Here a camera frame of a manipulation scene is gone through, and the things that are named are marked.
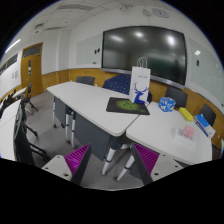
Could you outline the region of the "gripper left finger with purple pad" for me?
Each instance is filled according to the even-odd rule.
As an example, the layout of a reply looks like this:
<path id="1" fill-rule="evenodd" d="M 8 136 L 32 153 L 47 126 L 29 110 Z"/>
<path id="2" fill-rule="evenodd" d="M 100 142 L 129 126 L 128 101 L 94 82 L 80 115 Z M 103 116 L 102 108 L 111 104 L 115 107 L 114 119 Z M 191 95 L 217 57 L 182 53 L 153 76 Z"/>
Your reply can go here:
<path id="1" fill-rule="evenodd" d="M 79 185 L 91 153 L 91 145 L 86 144 L 66 156 L 56 155 L 42 169 Z"/>

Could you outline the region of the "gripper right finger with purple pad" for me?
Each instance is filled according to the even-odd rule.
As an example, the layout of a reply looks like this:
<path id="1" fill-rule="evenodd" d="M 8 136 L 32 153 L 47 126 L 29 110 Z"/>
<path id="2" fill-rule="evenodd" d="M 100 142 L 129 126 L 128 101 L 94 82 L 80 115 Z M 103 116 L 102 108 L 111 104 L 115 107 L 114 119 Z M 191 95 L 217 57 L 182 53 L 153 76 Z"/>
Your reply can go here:
<path id="1" fill-rule="evenodd" d="M 168 155 L 156 153 L 137 143 L 132 144 L 131 152 L 144 185 L 182 169 L 182 166 Z"/>

